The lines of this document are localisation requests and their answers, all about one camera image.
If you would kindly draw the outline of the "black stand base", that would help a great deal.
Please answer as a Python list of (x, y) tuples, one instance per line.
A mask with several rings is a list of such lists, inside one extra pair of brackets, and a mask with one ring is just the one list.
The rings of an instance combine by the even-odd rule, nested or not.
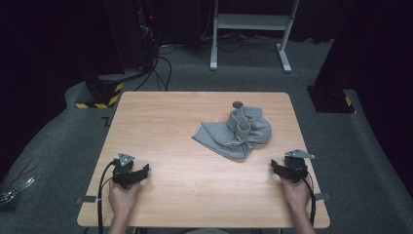
[(322, 113), (354, 113), (350, 98), (343, 92), (330, 92), (326, 89), (308, 86), (307, 92), (310, 95), (312, 104), (316, 112)]

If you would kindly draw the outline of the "person's left hand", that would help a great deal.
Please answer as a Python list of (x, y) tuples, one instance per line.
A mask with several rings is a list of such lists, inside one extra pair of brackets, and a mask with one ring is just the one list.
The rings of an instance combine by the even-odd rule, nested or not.
[(140, 189), (140, 183), (132, 185), (129, 189), (124, 189), (113, 181), (109, 183), (109, 203), (116, 219), (129, 218)]

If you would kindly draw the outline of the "folded metal tripod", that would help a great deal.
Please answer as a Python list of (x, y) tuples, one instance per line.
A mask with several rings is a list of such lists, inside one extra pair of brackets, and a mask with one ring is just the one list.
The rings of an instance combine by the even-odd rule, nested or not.
[(13, 212), (19, 204), (22, 191), (35, 181), (35, 176), (26, 177), (34, 170), (31, 164), (32, 159), (13, 179), (0, 185), (0, 213)]

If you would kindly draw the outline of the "white metal stand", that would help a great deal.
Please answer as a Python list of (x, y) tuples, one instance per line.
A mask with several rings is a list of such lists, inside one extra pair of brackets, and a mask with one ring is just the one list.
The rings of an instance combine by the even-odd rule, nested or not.
[(285, 52), (285, 47), (290, 35), (292, 25), (295, 21), (296, 12), (300, 0), (293, 0), (291, 11), (288, 15), (243, 15), (243, 14), (221, 14), (219, 12), (219, 0), (214, 0), (213, 5), (213, 28), (212, 44), (210, 51), (209, 68), (214, 71), (218, 67), (218, 47), (217, 37), (219, 29), (240, 29), (240, 30), (271, 30), (282, 31), (282, 41), (276, 45), (277, 53), (280, 57), (282, 68), (285, 73), (291, 73), (292, 68)]

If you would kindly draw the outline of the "black equipment rack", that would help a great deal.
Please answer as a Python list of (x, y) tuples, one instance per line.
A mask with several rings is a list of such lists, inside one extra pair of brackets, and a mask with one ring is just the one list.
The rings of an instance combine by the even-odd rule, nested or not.
[(147, 0), (104, 0), (117, 53), (124, 70), (146, 72), (155, 54), (156, 35)]

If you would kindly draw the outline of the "grey cotton skirt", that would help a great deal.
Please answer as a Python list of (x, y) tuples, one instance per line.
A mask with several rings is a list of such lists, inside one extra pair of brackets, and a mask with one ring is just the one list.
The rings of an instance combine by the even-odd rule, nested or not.
[(233, 109), (226, 122), (202, 122), (192, 139), (211, 151), (229, 158), (244, 159), (257, 144), (272, 137), (272, 126), (258, 107)]

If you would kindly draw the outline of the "person's right hand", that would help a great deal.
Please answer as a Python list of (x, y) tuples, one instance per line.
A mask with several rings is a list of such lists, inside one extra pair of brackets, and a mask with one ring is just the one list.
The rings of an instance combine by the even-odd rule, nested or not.
[(293, 183), (283, 177), (281, 178), (281, 182), (284, 196), (290, 209), (294, 213), (304, 213), (311, 199), (307, 184), (303, 180)]

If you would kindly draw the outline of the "black yellow striped base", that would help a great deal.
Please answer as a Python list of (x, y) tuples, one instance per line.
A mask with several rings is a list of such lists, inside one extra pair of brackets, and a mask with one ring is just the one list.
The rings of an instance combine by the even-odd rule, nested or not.
[(117, 81), (101, 81), (97, 76), (88, 77), (85, 86), (75, 100), (77, 108), (111, 108), (119, 98), (124, 84)]

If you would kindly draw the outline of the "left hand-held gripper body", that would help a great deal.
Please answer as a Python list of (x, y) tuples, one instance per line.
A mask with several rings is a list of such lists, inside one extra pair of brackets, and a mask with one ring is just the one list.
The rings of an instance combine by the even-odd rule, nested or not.
[(114, 160), (115, 168), (112, 172), (112, 180), (122, 188), (128, 189), (130, 174), (133, 173), (134, 157), (123, 152), (118, 153), (118, 158)]

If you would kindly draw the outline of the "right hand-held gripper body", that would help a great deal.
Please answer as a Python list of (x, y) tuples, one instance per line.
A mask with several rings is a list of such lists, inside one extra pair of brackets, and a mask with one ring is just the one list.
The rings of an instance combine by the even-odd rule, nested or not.
[(315, 155), (302, 149), (290, 150), (284, 153), (284, 165), (287, 167), (287, 178), (293, 183), (298, 182), (301, 178), (308, 175), (306, 159), (314, 160)]

